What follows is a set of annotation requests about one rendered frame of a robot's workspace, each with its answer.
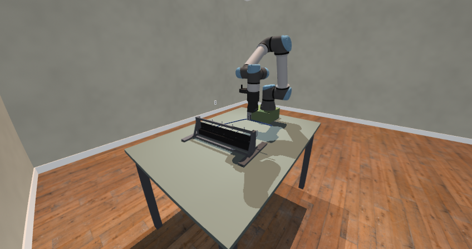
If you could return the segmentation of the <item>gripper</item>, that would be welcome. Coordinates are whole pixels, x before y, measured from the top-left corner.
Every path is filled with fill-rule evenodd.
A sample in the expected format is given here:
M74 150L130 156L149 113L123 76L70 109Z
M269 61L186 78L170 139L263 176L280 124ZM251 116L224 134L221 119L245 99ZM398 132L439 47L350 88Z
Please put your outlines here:
M241 89L239 89L240 93L247 94L247 120L252 119L252 113L258 111L258 101L259 101L259 88L260 84L252 85L247 84L247 88L243 88L241 85Z

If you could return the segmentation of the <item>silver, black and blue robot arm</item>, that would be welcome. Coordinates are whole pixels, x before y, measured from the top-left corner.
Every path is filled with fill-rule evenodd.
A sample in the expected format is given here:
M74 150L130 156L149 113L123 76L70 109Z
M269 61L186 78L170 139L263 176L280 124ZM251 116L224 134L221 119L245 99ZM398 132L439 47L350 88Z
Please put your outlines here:
M268 52L274 52L277 58L277 82L271 86L263 86L261 110L272 111L276 109L274 99L288 100L291 96L291 87L288 84L287 55L292 49L289 36L274 36L264 39L254 51L243 67L236 69L236 76L247 79L248 84L260 84L260 80L269 76L269 70L258 65L259 61ZM261 68L261 70L260 70Z

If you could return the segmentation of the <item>black network patch panel rack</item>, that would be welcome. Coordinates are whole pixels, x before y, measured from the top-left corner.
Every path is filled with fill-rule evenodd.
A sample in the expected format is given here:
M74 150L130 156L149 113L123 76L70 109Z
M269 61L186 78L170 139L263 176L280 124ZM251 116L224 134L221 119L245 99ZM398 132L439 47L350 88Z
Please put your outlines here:
M182 138L181 140L182 141L187 141L187 140L190 140L190 139L196 137L196 138L199 138L201 140L204 140L204 141L207 141L209 143L220 146L222 148L226 148L226 149L231 150L233 152L245 155L245 157L241 161L238 162L238 164L240 166L245 167L267 145L266 142L262 141L260 144L258 144L255 147L256 137L257 137L256 136L256 130L252 130L252 131L245 130L245 127L244 127L244 129L241 129L241 128L234 127L233 124L232 124L232 126L230 126L230 125L227 125L227 124L223 124L223 122L218 123L218 122L215 122L215 121L203 119L200 116L195 117L195 120L196 120L196 123L195 123L194 133L192 135L189 135L189 136L185 137L185 138ZM201 120L205 121L205 122L202 123ZM225 129L225 128L217 127L217 126L212 125L212 124L206 124L206 122L209 122L209 123L212 123L212 124L215 124L215 125L220 125L221 127L224 126L226 128L231 128L232 130L234 129L234 130L242 131L244 133L249 133L250 135L245 135L243 133L238 133L238 131L235 132L235 131L228 130L228 129ZM234 148L240 149L242 151L248 152L248 154L244 153L244 152L241 152L241 151L238 151L236 149L227 147L225 145L221 145L219 143L213 142L211 140L202 138L198 135L203 136L203 137L208 138L208 139L211 139L211 140L214 140L214 141L217 141L219 143L228 145L230 147L234 147Z

